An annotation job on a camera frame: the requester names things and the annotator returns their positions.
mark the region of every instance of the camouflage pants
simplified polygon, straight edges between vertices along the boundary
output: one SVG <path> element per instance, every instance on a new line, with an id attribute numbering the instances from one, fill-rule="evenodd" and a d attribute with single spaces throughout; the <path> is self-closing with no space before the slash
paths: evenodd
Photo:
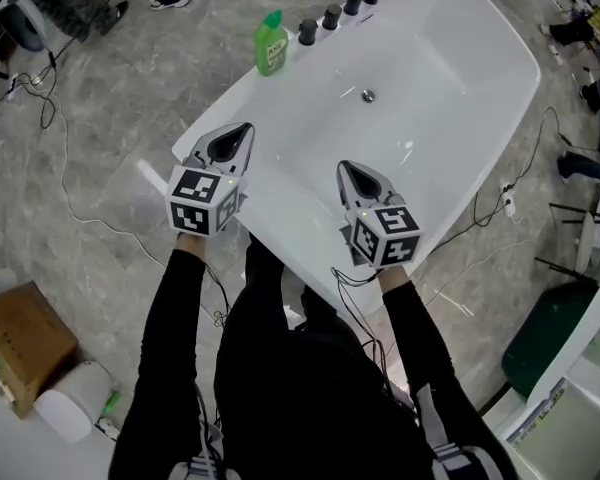
<path id="1" fill-rule="evenodd" d="M 64 34 L 84 41 L 93 26 L 101 34 L 117 19 L 106 0 L 33 0 L 40 11 Z"/>

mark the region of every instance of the green object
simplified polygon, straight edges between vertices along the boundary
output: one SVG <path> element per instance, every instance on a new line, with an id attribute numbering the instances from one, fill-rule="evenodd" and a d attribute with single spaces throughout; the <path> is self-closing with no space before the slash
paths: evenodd
<path id="1" fill-rule="evenodd" d="M 268 14 L 256 30 L 256 66 L 263 76 L 269 76 L 284 66 L 287 60 L 289 36 L 281 27 L 282 11 Z"/>
<path id="2" fill-rule="evenodd" d="M 502 369 L 513 389 L 529 397 L 597 292 L 594 283 L 576 282 L 540 296 L 502 356 Z"/>
<path id="3" fill-rule="evenodd" d="M 102 415 L 106 416 L 111 411 L 113 411 L 113 408 L 118 403 L 118 400 L 120 400 L 120 393 L 118 393 L 117 391 L 114 391 L 113 394 L 109 397 L 109 400 L 107 400 L 107 403 L 104 406 L 104 409 L 102 409 Z"/>

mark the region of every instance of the white sink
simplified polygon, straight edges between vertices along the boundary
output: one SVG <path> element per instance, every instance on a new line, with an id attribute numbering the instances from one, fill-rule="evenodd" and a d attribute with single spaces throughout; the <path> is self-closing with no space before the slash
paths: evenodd
<path id="1" fill-rule="evenodd" d="M 480 188 L 539 82 L 536 60 L 489 0 L 380 0 L 311 47 L 294 38 L 279 73 L 247 73 L 173 153 L 182 160 L 205 133 L 253 123 L 238 218 L 343 309 L 330 267 L 358 279 L 371 271 L 352 266 L 339 232 L 337 163 L 366 164 L 402 194 L 424 230 L 411 272 Z M 375 284 L 350 292 L 363 313 L 381 304 Z"/>

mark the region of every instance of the bottle label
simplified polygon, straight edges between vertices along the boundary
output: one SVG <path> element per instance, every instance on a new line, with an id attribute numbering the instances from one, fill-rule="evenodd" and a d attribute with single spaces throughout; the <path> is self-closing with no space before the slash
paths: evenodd
<path id="1" fill-rule="evenodd" d="M 282 52 L 284 52 L 286 44 L 287 42 L 284 39 L 279 39 L 267 47 L 267 64 L 270 68 L 276 66 L 282 60 Z"/>

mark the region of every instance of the green bottle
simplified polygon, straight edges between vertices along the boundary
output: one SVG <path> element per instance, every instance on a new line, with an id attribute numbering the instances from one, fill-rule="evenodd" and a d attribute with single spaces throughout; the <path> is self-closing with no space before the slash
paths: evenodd
<path id="1" fill-rule="evenodd" d="M 256 66 L 263 76 L 269 76 L 284 66 L 287 60 L 289 37 L 280 25 L 282 11 L 278 9 L 267 15 L 256 30 Z"/>

